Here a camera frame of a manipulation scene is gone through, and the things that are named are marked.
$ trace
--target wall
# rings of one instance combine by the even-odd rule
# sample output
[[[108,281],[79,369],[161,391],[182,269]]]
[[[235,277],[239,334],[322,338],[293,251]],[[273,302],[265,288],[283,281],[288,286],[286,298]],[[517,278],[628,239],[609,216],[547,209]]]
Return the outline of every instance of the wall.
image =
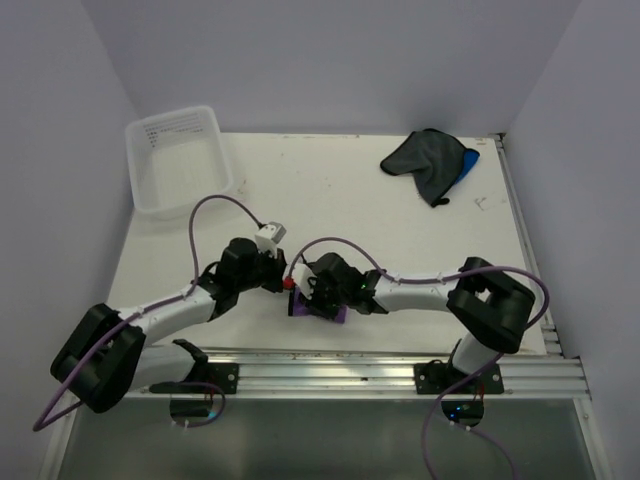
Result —
[[[227,131],[504,131],[579,0],[84,0],[141,116]]]
[[[507,135],[560,339],[622,479],[640,471],[638,22],[636,0],[584,0]]]
[[[131,212],[135,118],[75,0],[0,2],[0,478],[33,479],[49,365],[105,299]]]

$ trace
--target white bin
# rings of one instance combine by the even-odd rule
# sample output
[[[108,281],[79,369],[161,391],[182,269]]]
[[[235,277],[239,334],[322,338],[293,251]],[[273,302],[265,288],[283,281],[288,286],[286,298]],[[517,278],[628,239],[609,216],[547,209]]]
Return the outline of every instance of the white bin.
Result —
[[[133,202],[137,211],[169,219],[189,213],[206,195],[237,188],[210,107],[176,110],[126,129]]]

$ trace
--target tabletop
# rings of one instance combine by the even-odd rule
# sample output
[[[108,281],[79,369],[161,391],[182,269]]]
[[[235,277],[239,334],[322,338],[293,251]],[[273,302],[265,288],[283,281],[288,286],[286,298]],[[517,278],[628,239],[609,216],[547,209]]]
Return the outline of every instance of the tabletop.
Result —
[[[282,223],[280,246],[290,260],[318,237],[347,238],[384,268],[406,274],[455,270],[469,256],[494,265],[525,267],[495,142],[460,138],[480,152],[471,172],[431,208],[411,176],[391,177],[379,164],[404,136],[226,133],[223,141],[239,176],[235,196],[262,222]],[[216,200],[201,209],[195,236],[201,266],[219,259],[229,240],[253,238],[255,224],[235,205]],[[188,218],[154,220],[134,212],[108,305],[124,308],[183,288],[193,271]],[[340,244],[319,244],[313,261],[335,251],[360,269],[372,267]],[[227,314],[168,337],[201,347],[450,353],[465,328],[445,312],[401,311],[360,315],[344,325],[315,317],[288,317],[288,295],[262,290],[240,295]],[[546,354],[538,326],[526,334],[522,354]]]

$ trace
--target red object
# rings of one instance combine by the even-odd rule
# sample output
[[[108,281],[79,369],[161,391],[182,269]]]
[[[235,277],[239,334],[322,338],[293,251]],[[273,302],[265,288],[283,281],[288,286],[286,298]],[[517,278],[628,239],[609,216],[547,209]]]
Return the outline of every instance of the red object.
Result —
[[[282,287],[285,290],[293,290],[295,286],[296,286],[296,282],[294,282],[293,278],[291,277],[285,277],[285,279],[282,281]]]

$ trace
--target metal frame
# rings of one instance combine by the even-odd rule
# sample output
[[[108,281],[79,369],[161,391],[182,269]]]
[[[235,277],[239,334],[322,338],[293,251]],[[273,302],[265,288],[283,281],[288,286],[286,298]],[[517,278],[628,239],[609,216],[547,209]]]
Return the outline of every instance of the metal frame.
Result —
[[[507,191],[517,226],[527,268],[539,274],[524,224],[520,204],[504,152],[502,138],[491,136],[496,143]],[[597,480],[613,478],[605,450],[600,439],[593,413],[590,394],[580,360],[562,356],[551,315],[541,320],[547,348],[546,356],[505,357],[500,362],[505,394],[491,396],[492,400],[510,399],[572,399],[580,422],[584,442]],[[417,395],[413,381],[413,365],[439,359],[444,355],[397,353],[343,353],[343,352],[290,352],[255,350],[205,349],[210,362],[234,362],[240,365],[238,399],[423,399],[434,395]],[[132,398],[157,398],[142,389],[130,393]],[[189,395],[174,395],[174,398]],[[455,398],[468,396],[452,395]],[[70,405],[72,395],[65,397]],[[40,480],[56,480],[67,449],[75,415],[56,423],[49,443]]]

